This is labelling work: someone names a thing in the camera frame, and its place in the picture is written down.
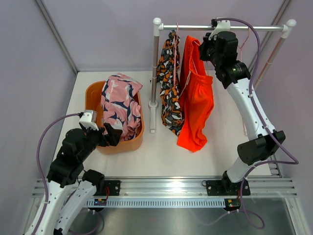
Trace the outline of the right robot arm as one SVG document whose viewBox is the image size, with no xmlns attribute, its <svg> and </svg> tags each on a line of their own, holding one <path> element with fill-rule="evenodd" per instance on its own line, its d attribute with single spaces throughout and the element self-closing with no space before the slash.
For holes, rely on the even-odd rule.
<svg viewBox="0 0 313 235">
<path fill-rule="evenodd" d="M 220 180 L 205 182 L 209 196 L 250 195 L 247 172 L 272 156 L 286 136 L 267 119 L 253 87 L 245 63 L 237 59 L 235 33 L 206 33 L 199 47 L 200 59 L 209 61 L 217 79 L 234 100 L 246 126 L 248 141 L 237 146 L 238 158 Z"/>
</svg>

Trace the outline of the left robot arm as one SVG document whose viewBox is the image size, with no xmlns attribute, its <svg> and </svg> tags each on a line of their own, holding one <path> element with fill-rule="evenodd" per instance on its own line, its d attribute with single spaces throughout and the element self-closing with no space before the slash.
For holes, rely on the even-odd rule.
<svg viewBox="0 0 313 235">
<path fill-rule="evenodd" d="M 117 146 L 122 130 L 110 124 L 71 129 L 66 133 L 56 159 L 43 183 L 45 195 L 27 230 L 28 235 L 65 235 L 82 207 L 93 195 L 110 194 L 105 176 L 84 171 L 83 162 L 97 146 Z"/>
</svg>

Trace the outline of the pink navy patterned shorts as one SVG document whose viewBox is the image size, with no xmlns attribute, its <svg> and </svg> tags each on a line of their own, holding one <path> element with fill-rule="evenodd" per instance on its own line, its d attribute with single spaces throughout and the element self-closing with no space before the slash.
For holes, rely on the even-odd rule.
<svg viewBox="0 0 313 235">
<path fill-rule="evenodd" d="M 135 79 L 116 73 L 108 77 L 101 91 L 102 120 L 115 130 L 121 130 L 121 141 L 130 141 L 137 136 L 141 125 L 141 105 L 135 95 L 142 84 Z"/>
</svg>

